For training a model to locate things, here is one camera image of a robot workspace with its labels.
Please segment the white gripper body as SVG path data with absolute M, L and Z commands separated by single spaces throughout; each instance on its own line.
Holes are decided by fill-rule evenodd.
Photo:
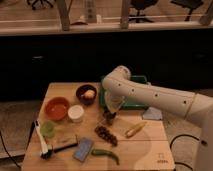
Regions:
M 113 95 L 110 92 L 105 93 L 104 99 L 105 104 L 111 113 L 116 113 L 117 111 L 119 111 L 123 103 L 125 102 L 124 96 Z

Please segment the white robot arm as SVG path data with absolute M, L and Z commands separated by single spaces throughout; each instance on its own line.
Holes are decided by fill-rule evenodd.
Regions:
M 140 84 L 131 81 L 130 77 L 130 70 L 120 65 L 102 79 L 108 110 L 117 112 L 127 98 L 176 114 L 200 127 L 194 171 L 213 171 L 213 97 Z

